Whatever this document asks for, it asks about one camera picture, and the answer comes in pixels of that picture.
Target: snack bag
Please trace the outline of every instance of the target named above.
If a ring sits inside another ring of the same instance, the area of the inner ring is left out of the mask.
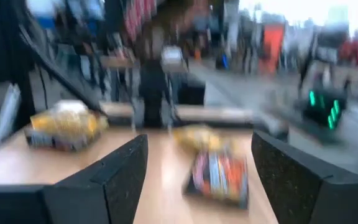
[[[230,141],[222,138],[207,126],[191,125],[173,131],[179,144],[196,151],[223,151],[230,147]]]
[[[30,118],[34,130],[68,139],[91,138],[106,127],[106,119],[88,110],[69,110],[62,107]]]
[[[245,158],[234,158],[226,153],[199,153],[186,192],[247,208],[248,181]]]

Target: green light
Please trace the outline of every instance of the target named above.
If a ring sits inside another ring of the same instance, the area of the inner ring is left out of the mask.
[[[316,97],[314,96],[314,92],[310,91],[309,92],[309,98],[310,98],[310,104],[312,106],[316,105]]]
[[[339,102],[338,100],[334,100],[334,108],[335,108],[335,112],[336,114],[339,114]]]
[[[331,116],[328,117],[328,126],[330,129],[334,129],[334,122]]]
[[[334,108],[331,108],[331,117],[333,118],[333,121],[336,120],[336,113]]]

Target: wooden table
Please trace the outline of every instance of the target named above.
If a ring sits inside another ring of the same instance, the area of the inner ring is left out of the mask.
[[[102,56],[100,61],[104,68],[127,69],[134,68],[136,65],[135,61],[115,56]]]
[[[161,63],[162,70],[167,74],[171,75],[173,73],[188,73],[189,70],[184,61],[181,63]]]
[[[132,128],[135,128],[134,120],[137,118],[134,114],[134,108],[129,103],[100,102],[100,107],[109,116],[131,118]],[[253,123],[255,119],[251,110],[238,108],[205,108],[198,105],[175,105],[175,109],[178,117],[184,121],[216,121],[238,124]]]
[[[247,157],[249,209],[184,196],[194,154],[181,149],[165,131],[146,131],[149,161],[134,223],[278,223],[257,174],[250,131],[224,131],[238,144],[236,154]],[[30,149],[22,132],[0,146],[0,184],[54,184],[103,158],[137,134],[111,128],[92,148],[77,154]]]

